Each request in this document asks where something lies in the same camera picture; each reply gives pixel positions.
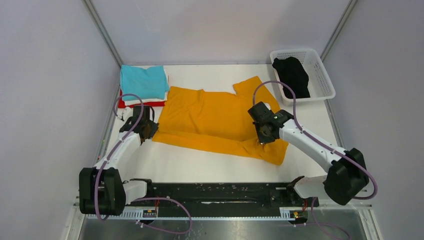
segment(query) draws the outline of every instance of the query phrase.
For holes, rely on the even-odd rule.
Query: red folded cloth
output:
[[[163,107],[163,106],[165,106],[165,101],[150,101],[150,102],[143,102],[143,104],[145,106]],[[118,102],[118,108],[119,109],[124,109],[126,107],[132,108],[132,107],[134,107],[136,105],[140,105],[140,104],[134,104],[134,105],[130,105],[130,106],[125,106],[125,102],[122,101],[122,98],[120,98],[119,99],[119,102]]]

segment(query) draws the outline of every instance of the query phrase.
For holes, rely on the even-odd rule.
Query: gray floor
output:
[[[353,240],[366,239],[359,215],[354,210],[315,210],[317,220],[323,223],[336,224],[347,230]],[[194,221],[193,229],[185,235],[173,235],[143,228],[131,220],[86,219],[82,226],[80,240],[293,240],[313,239],[328,240],[315,226],[287,226],[286,221],[237,221],[209,220]],[[174,231],[187,229],[188,221],[155,221],[153,226]],[[336,237],[347,239],[347,236],[334,228],[324,227]]]

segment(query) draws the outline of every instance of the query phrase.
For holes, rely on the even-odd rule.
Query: stack of folded clothes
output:
[[[144,105],[163,107],[167,100],[169,78],[164,66],[152,66],[147,69],[122,65],[120,71],[120,88],[122,94],[135,94],[139,96]],[[119,108],[132,107],[140,104],[134,96],[124,96],[119,101]]]

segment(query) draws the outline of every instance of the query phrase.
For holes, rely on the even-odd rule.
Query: turquoise folded shirt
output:
[[[135,94],[141,99],[164,99],[170,90],[164,66],[151,66],[147,69],[122,65],[120,69],[122,94]],[[137,100],[134,96],[124,96],[124,101]]]

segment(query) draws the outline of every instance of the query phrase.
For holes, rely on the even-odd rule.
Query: orange cloth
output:
[[[261,83],[255,76],[234,84],[236,94],[171,86],[153,141],[281,165],[289,144],[277,139],[260,145],[248,113],[253,92]],[[274,112],[280,110],[266,87],[258,90],[256,101],[268,103]]]

